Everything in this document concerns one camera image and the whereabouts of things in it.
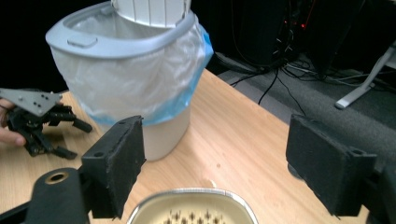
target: wooden table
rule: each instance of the wooden table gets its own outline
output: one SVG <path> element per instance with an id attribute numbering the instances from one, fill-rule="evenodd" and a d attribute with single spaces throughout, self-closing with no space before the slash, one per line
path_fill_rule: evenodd
<path id="1" fill-rule="evenodd" d="M 24 148 L 0 145 L 0 213 L 30 200 L 35 181 L 61 167 L 78 168 L 80 156 L 101 136 L 70 92 L 63 101 L 94 127 L 84 133 L 68 122 L 45 127 L 53 145 L 78 153 L 73 161 L 53 155 L 30 157 Z M 134 207 L 149 195 L 167 189 L 206 187 L 226 189 L 250 205 L 259 223 L 365 223 L 358 217 L 332 217 L 312 190 L 288 171 L 289 126 L 245 95 L 204 71 L 191 101 L 191 123 L 176 148 L 159 161 L 147 161 L 125 204 L 126 223 Z"/>

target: trash can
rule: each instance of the trash can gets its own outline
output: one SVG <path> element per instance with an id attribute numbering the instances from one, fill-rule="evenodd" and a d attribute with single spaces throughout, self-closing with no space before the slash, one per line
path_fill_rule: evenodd
<path id="1" fill-rule="evenodd" d="M 172 151 L 213 55 L 193 12 L 175 27 L 153 27 L 124 19 L 104 2 L 58 21 L 46 40 L 68 89 L 104 132 L 141 115 L 147 160 Z"/>

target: human hand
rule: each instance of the human hand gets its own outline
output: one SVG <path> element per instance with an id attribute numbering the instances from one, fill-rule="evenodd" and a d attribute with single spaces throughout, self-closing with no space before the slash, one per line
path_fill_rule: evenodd
<path id="1" fill-rule="evenodd" d="M 7 129 L 7 112 L 15 105 L 6 99 L 0 99 L 0 142 L 10 144 L 17 147 L 23 147 L 26 144 L 26 139 L 16 132 Z"/>

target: robotic hand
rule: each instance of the robotic hand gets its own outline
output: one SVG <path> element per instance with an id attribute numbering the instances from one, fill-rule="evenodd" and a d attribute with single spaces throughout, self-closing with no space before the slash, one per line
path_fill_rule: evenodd
<path id="1" fill-rule="evenodd" d="M 26 139 L 25 148 L 33 157 L 53 153 L 73 160 L 77 154 L 63 147 L 54 148 L 42 133 L 44 124 L 57 126 L 61 121 L 73 121 L 73 126 L 89 133 L 92 126 L 73 114 L 71 106 L 62 105 L 61 94 L 43 91 L 10 90 L 0 88 L 0 97 L 16 107 L 8 112 L 8 128 Z"/>

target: table surface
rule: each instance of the table surface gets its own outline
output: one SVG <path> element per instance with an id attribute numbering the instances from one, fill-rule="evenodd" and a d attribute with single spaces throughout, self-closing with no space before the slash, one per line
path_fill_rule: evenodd
<path id="1" fill-rule="evenodd" d="M 35 181 L 46 172 L 78 168 L 80 156 L 103 135 L 70 92 L 63 96 L 93 131 L 84 133 L 69 122 L 44 128 L 55 147 L 78 153 L 73 161 L 54 155 L 32 158 L 23 147 L 0 143 L 0 214 L 28 202 Z M 189 187 L 226 189 L 241 196 L 259 223 L 365 223 L 365 207 L 358 217 L 331 216 L 313 191 L 289 173 L 288 132 L 287 124 L 205 70 L 191 100 L 189 128 L 175 149 L 163 159 L 145 162 L 121 219 L 91 223 L 126 223 L 149 195 Z"/>

